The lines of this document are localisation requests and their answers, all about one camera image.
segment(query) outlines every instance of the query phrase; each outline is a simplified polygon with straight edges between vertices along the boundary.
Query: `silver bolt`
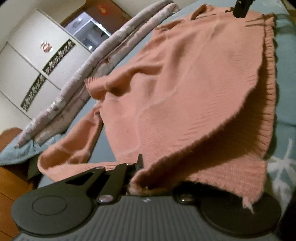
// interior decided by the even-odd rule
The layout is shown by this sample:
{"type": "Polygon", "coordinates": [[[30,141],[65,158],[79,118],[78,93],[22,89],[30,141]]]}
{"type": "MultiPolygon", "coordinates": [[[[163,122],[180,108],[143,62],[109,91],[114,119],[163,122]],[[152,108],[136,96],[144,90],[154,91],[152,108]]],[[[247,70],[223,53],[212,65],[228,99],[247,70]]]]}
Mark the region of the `silver bolt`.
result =
{"type": "Polygon", "coordinates": [[[113,197],[111,195],[102,195],[99,197],[99,201],[101,203],[109,203],[113,201],[113,197]]]}
{"type": "Polygon", "coordinates": [[[182,194],[180,199],[182,202],[192,202],[194,198],[191,194],[182,194]]]}

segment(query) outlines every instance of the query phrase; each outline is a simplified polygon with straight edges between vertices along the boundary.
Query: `patterned border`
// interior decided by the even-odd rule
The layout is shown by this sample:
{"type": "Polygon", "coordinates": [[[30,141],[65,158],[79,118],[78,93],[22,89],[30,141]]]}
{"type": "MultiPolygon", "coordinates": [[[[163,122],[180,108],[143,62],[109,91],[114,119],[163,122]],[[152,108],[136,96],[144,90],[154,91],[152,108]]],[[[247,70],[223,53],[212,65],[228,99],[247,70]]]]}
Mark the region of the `patterned border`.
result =
{"type": "Polygon", "coordinates": [[[54,54],[50,61],[42,69],[47,75],[50,75],[58,63],[65,57],[65,55],[75,46],[76,44],[69,39],[64,45],[54,54]]]}
{"type": "Polygon", "coordinates": [[[29,89],[28,93],[26,94],[26,97],[22,101],[20,107],[28,112],[30,105],[32,104],[34,98],[36,97],[38,91],[42,87],[42,85],[45,83],[46,78],[40,74],[38,77],[35,79],[34,83],[32,84],[31,88],[29,89]]]}

